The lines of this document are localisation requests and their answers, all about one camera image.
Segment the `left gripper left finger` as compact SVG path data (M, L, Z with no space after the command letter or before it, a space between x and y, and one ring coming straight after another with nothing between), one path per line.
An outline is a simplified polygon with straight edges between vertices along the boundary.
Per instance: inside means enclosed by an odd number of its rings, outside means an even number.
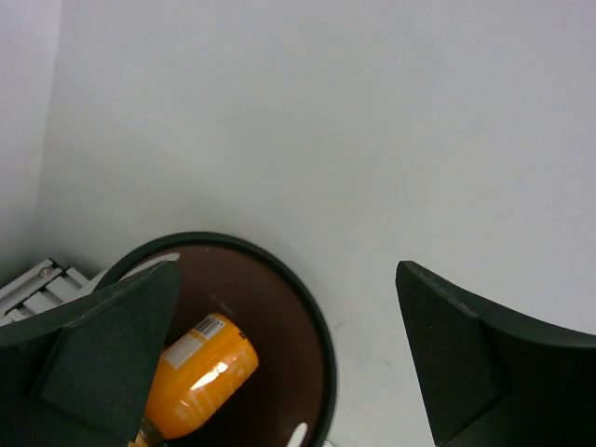
M136 438L180 289L162 262L1 329L4 446Z

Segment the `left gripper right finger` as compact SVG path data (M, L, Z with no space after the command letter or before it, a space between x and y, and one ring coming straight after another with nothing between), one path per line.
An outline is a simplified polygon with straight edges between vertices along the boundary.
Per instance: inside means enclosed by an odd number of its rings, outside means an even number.
M396 288L437 446L592 446L595 337L492 302L414 261Z

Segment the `orange bottle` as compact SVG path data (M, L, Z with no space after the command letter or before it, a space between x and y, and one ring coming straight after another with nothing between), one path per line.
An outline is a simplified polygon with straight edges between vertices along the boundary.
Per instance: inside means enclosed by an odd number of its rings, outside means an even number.
M257 370L251 342L234 323L211 313L165 349L130 446L157 446L203 426Z

